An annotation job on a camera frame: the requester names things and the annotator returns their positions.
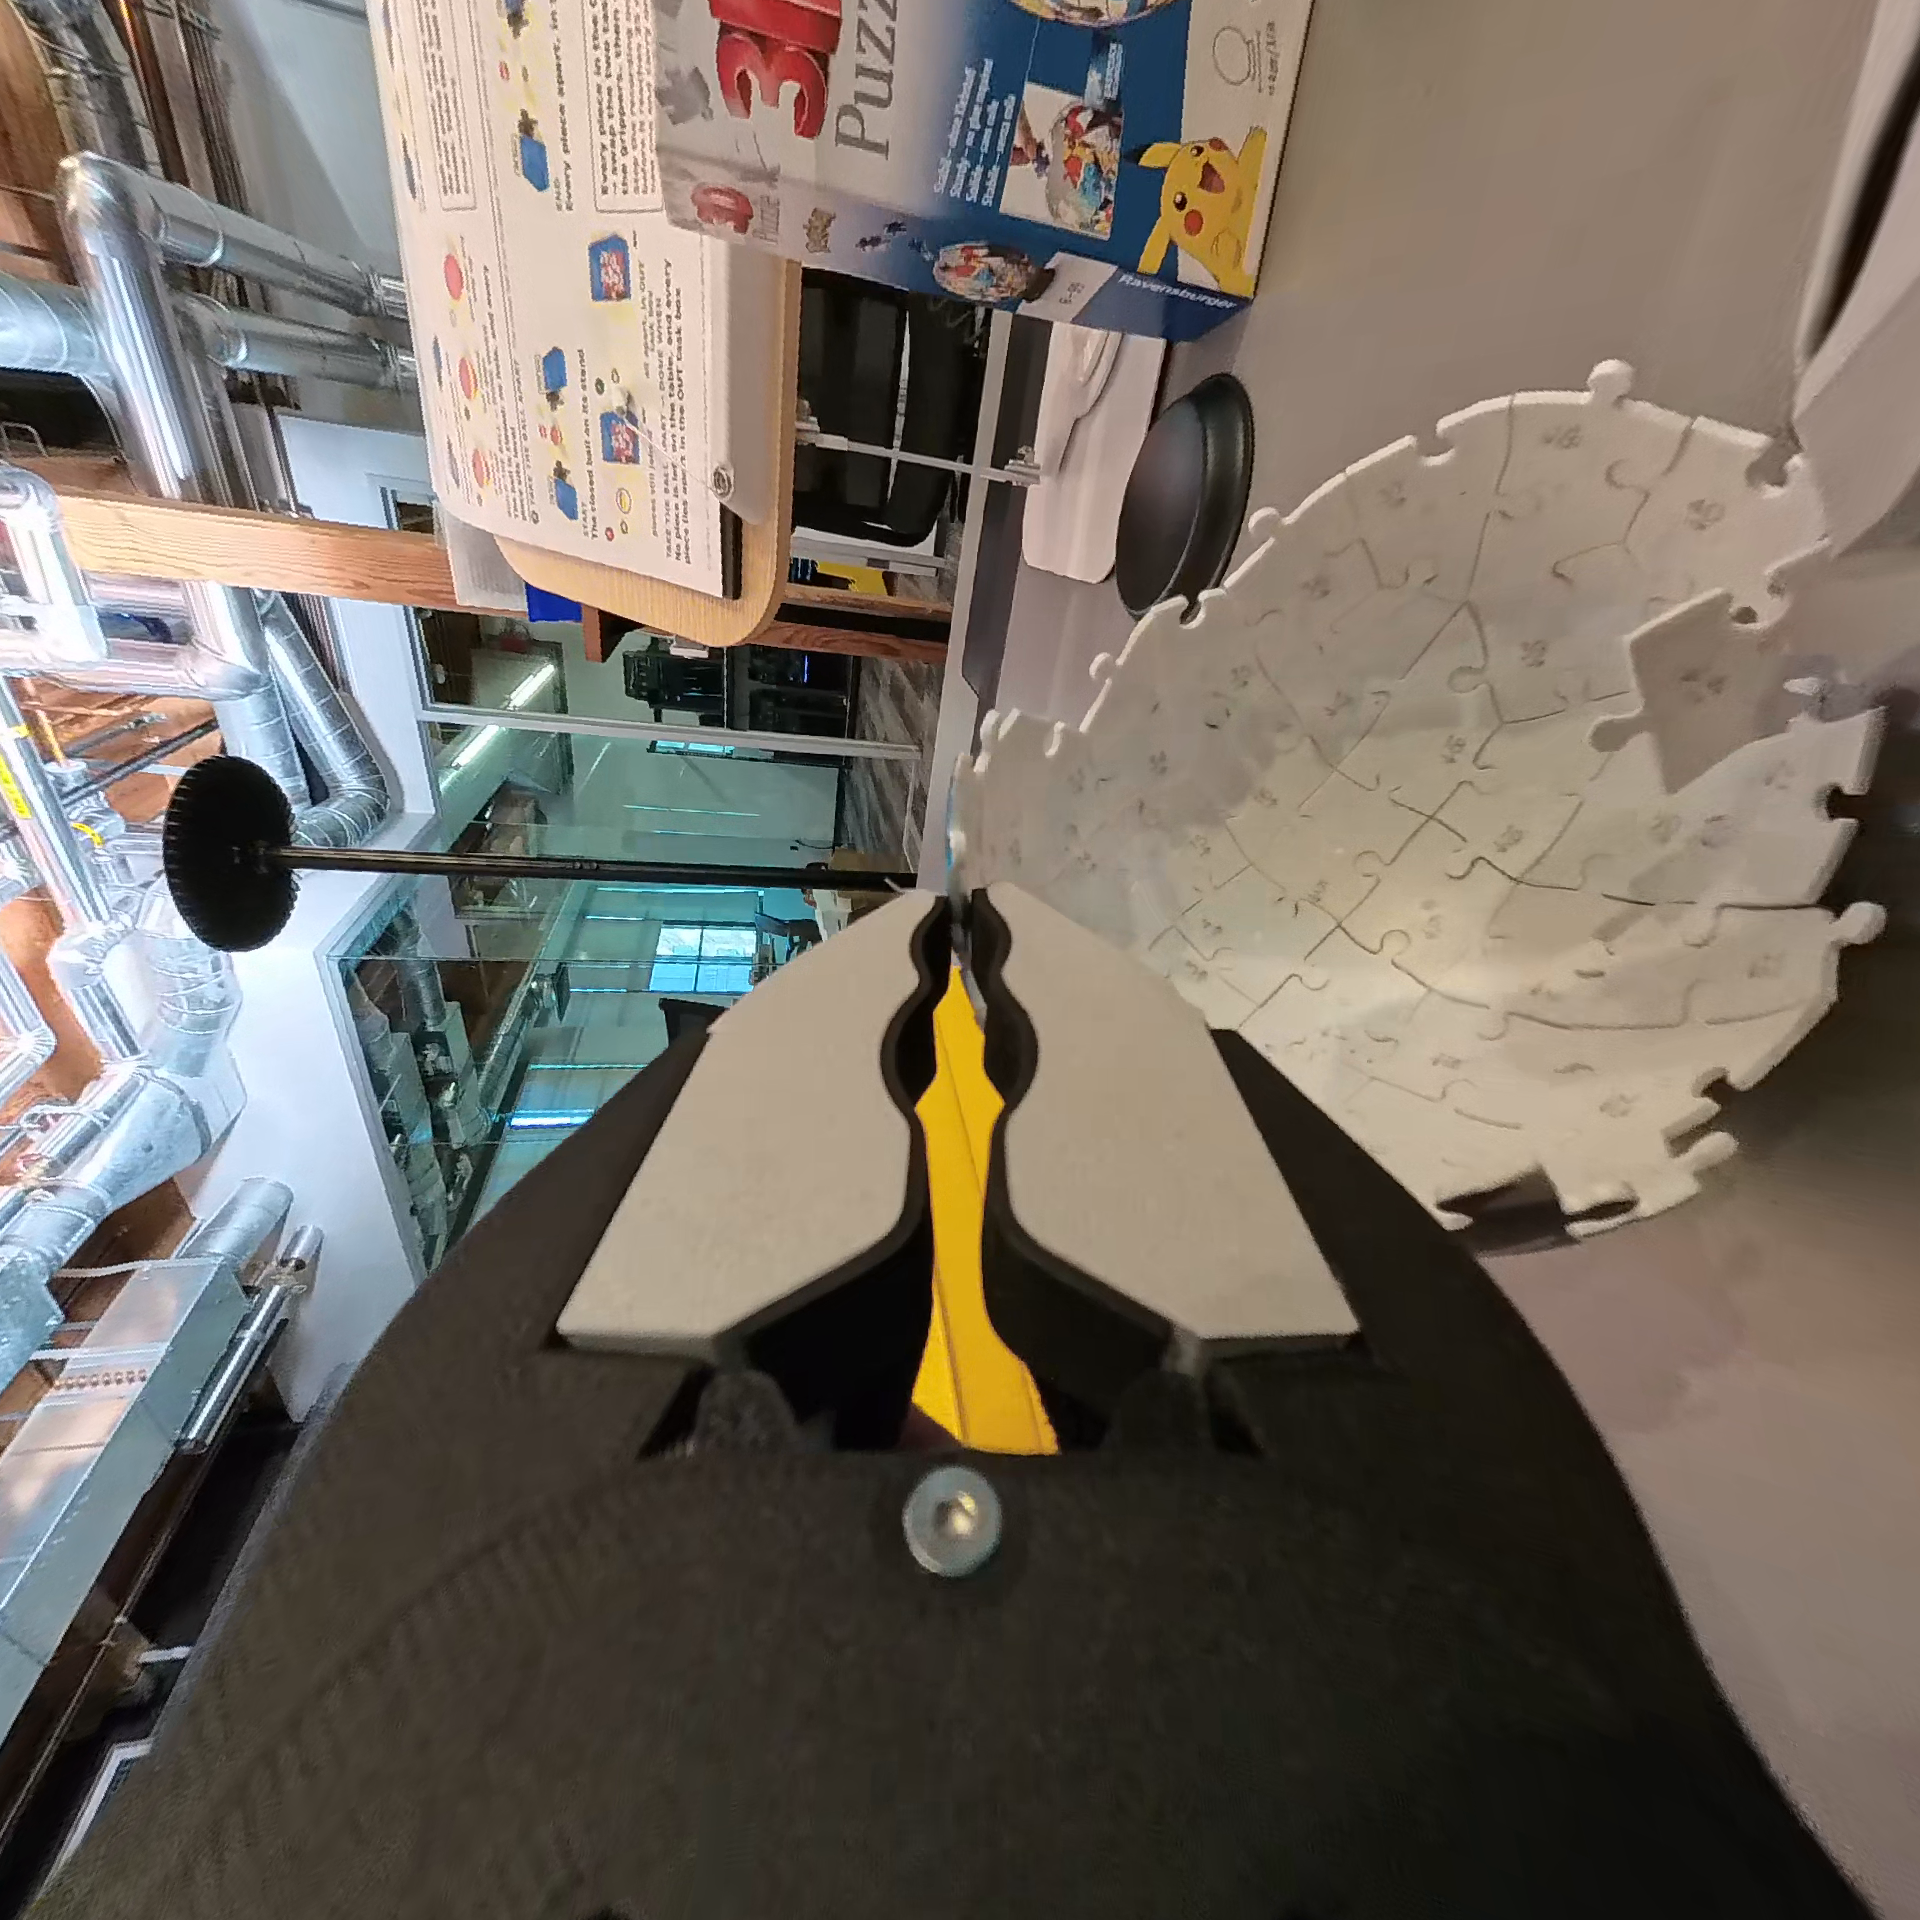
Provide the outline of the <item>blue puzzle box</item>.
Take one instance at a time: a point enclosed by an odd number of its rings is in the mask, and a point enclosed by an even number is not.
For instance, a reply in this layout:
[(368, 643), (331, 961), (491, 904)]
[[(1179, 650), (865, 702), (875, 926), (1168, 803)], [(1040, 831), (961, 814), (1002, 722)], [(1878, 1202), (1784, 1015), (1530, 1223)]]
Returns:
[(1258, 291), (1310, 1), (655, 3), (667, 214), (1186, 342)]

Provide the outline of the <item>brown wooden post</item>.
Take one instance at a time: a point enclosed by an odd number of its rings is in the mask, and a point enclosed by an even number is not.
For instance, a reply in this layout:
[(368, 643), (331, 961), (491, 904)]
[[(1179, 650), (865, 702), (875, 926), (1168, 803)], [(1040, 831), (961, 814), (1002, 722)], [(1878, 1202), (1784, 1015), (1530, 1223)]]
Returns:
[[(395, 607), (473, 607), (457, 594), (449, 551), (433, 534), (185, 505), (61, 479), (56, 501), (86, 570), (310, 591)], [(911, 664), (946, 659), (950, 609), (791, 583), (786, 537), (766, 525), (749, 527), (741, 538), (738, 597), (712, 597), (533, 546), (503, 549), (531, 584), (584, 607), (584, 647), (593, 663), (613, 656), (613, 623), (621, 618), (706, 648), (760, 642)]]

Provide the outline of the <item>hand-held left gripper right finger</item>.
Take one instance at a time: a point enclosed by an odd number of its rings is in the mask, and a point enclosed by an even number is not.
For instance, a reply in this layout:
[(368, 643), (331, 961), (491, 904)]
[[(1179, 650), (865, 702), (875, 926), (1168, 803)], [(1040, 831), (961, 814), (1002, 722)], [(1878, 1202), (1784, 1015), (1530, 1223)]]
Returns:
[(1064, 1449), (1278, 1451), (1363, 1338), (1333, 1137), (1167, 977), (1015, 883), (967, 901), (999, 1091), (981, 1278)]

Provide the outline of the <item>silver air duct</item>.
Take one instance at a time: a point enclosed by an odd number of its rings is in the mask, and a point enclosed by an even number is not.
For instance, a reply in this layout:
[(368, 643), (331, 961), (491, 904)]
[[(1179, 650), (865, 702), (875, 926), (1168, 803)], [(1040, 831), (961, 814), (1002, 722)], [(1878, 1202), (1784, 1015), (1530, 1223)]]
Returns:
[[(216, 272), (401, 319), (391, 274), (98, 152), (61, 162), (79, 283), (6, 277), (6, 370), (64, 373), (103, 403), (133, 506), (275, 517), (229, 373), (405, 392), (414, 357), (376, 334), (233, 307)], [(297, 963), (221, 955), (177, 912), (158, 826), (62, 755), (32, 691), (198, 703), (326, 847), (398, 817), (393, 768), (283, 591), (81, 553), (81, 501), (6, 451), (6, 906), (54, 917), (42, 960), (6, 958), (6, 1734), (54, 1694), (89, 1594), (185, 1439), (247, 1315), (242, 1262), (277, 1241), (302, 1175), (273, 1137), (270, 1015)]]

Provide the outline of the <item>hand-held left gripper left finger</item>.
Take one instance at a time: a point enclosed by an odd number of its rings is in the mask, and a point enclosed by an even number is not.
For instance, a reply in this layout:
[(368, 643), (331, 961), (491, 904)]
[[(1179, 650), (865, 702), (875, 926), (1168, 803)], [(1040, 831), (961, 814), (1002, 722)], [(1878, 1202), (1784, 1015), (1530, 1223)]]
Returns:
[(902, 894), (713, 1019), (561, 1342), (768, 1375), (837, 1447), (889, 1449), (933, 1306), (920, 1101), (950, 969), (946, 895)]

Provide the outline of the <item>yellow plastic bin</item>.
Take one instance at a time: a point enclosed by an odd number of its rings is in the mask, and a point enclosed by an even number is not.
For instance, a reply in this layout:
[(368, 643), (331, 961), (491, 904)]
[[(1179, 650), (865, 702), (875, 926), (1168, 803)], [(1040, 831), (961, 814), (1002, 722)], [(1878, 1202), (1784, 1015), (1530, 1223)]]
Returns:
[(920, 1098), (933, 1226), (930, 1318), (914, 1410), (966, 1449), (1047, 1456), (1058, 1441), (1033, 1375), (993, 1326), (981, 1226), (1002, 1095), (961, 967), (933, 1013), (936, 1073)]

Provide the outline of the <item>partly built puzzle ball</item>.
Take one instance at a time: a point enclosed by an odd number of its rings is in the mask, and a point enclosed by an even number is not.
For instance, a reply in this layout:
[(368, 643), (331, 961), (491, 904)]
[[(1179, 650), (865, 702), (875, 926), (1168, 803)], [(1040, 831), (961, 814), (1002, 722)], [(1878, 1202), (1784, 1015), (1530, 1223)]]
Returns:
[(1626, 637), (1834, 554), (1792, 440), (1622, 361), (1339, 467), (1193, 611), (1138, 618), (1079, 718), (994, 710), (951, 870), (1008, 880), (1254, 1041), (1430, 1210), (1543, 1181), (1575, 1235), (1737, 1152), (1717, 1095), (1790, 1058), (1887, 922), (1831, 904), (1881, 754), (1817, 713), (1666, 793)]

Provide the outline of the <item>black round puzzle stand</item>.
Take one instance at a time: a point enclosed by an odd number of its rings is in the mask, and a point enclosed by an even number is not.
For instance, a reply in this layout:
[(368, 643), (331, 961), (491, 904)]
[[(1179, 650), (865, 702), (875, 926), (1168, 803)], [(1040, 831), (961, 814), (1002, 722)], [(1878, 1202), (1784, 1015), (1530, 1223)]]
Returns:
[(1113, 583), (1133, 616), (1193, 607), (1221, 586), (1248, 514), (1258, 416), (1234, 373), (1215, 373), (1147, 429), (1120, 498)]

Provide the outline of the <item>wooden table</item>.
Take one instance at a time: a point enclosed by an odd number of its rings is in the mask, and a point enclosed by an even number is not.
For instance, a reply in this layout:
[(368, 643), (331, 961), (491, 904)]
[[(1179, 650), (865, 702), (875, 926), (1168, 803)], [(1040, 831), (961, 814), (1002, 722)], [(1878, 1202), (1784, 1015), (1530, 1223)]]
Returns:
[(717, 274), (712, 342), (713, 432), (734, 455), (727, 506), (741, 523), (738, 591), (696, 591), (624, 566), (499, 537), (501, 557), (531, 584), (587, 611), (627, 616), (717, 648), (755, 639), (785, 600), (794, 543), (800, 413), (800, 266), (755, 247), (706, 241)]

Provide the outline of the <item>dark office chair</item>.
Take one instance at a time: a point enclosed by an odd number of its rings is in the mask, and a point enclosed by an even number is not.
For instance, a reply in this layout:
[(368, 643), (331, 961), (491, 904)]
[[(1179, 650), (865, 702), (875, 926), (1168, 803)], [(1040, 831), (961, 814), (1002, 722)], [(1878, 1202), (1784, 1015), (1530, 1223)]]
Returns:
[(984, 307), (873, 280), (803, 274), (800, 398), (821, 438), (797, 448), (799, 525), (857, 543), (921, 546), (973, 455), (989, 370)]

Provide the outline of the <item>black pole with round base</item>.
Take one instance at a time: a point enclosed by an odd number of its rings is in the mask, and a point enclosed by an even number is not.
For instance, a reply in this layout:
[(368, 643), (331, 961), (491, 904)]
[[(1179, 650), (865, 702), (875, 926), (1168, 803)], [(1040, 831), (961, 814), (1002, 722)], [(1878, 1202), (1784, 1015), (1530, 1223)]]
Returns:
[(911, 894), (911, 870), (785, 870), (749, 861), (658, 861), (593, 854), (426, 853), (323, 847), (297, 838), (279, 783), (253, 759), (211, 755), (179, 776), (161, 821), (161, 865), (183, 922), (211, 949), (253, 952), (273, 944), (297, 910), (310, 872), (382, 880), (627, 881), (648, 889), (829, 889)]

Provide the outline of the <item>black equipment rack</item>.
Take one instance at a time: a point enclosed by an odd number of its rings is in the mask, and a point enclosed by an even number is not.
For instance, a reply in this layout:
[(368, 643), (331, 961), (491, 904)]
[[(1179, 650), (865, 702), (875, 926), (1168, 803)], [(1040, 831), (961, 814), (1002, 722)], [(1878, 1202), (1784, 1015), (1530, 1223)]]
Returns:
[(665, 637), (621, 650), (629, 698), (655, 719), (773, 735), (854, 738), (857, 659), (768, 643), (677, 654)]

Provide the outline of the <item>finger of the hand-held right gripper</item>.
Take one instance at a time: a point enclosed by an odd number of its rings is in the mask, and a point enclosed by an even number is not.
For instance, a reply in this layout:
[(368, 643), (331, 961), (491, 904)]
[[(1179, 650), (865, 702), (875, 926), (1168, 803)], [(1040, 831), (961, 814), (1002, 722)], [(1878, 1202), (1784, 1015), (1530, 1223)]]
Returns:
[(1917, 150), (1903, 155), (1840, 315), (1799, 376), (1792, 426), (1834, 553), (1917, 541)]
[(1878, 1), (1803, 286), (1798, 342), (1834, 331), (1875, 247), (1919, 114), (1919, 3)]

